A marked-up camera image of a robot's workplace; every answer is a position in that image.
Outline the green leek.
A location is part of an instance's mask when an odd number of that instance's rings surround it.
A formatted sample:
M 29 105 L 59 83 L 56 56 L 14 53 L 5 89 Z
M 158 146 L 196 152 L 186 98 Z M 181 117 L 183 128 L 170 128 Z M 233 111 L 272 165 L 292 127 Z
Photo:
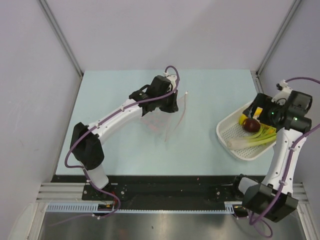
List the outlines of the green leek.
M 230 150 L 241 150 L 265 145 L 276 140 L 277 133 L 274 128 L 260 127 L 260 130 L 252 135 L 230 138 L 226 142 L 226 146 Z

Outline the clear zip top bag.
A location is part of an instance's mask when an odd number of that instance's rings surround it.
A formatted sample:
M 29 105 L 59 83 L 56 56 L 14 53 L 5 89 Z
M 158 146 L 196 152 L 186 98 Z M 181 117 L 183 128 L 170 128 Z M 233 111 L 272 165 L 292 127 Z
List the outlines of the clear zip top bag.
M 189 92 L 186 91 L 177 99 L 177 112 L 167 113 L 156 109 L 140 118 L 139 123 L 146 131 L 159 137 L 160 140 L 168 142 L 170 137 L 178 131 L 179 125 L 183 122 L 187 112 L 188 97 Z

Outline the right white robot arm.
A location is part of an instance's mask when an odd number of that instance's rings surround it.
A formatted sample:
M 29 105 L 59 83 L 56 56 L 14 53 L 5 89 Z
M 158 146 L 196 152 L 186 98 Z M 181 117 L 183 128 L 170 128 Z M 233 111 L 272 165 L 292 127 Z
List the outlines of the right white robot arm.
M 269 170 L 262 182 L 240 174 L 230 188 L 231 196 L 242 201 L 242 206 L 257 218 L 279 222 L 296 210 L 298 200 L 293 197 L 293 177 L 297 160 L 312 121 L 306 117 L 312 106 L 311 95 L 291 91 L 279 96 L 284 101 L 258 93 L 253 102 L 244 110 L 248 118 L 257 120 L 276 129 L 275 148 Z

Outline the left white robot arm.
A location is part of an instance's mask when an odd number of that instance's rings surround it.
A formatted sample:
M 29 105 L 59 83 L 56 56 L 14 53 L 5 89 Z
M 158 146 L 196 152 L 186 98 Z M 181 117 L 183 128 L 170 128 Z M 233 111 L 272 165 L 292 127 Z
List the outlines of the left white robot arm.
M 175 113 L 177 105 L 177 75 L 157 75 L 151 84 L 146 84 L 131 93 L 128 99 L 109 115 L 90 124 L 79 122 L 73 128 L 70 152 L 80 162 L 80 168 L 95 186 L 93 194 L 100 200 L 110 196 L 109 179 L 103 169 L 105 158 L 103 144 L 115 132 L 135 119 L 159 109 Z

